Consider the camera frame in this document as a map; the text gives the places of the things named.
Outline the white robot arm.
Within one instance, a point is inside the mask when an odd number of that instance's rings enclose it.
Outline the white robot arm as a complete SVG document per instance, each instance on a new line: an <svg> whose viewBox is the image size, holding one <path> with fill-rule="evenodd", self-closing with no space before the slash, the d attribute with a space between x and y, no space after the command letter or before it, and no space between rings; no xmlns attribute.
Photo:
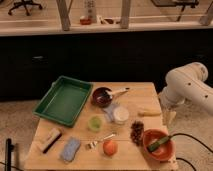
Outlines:
<svg viewBox="0 0 213 171"><path fill-rule="evenodd" d="M159 93L164 125L171 124L176 116L174 108L185 100L213 115L213 88L205 84L207 78L208 69L200 62L174 68L166 74L166 86Z"/></svg>

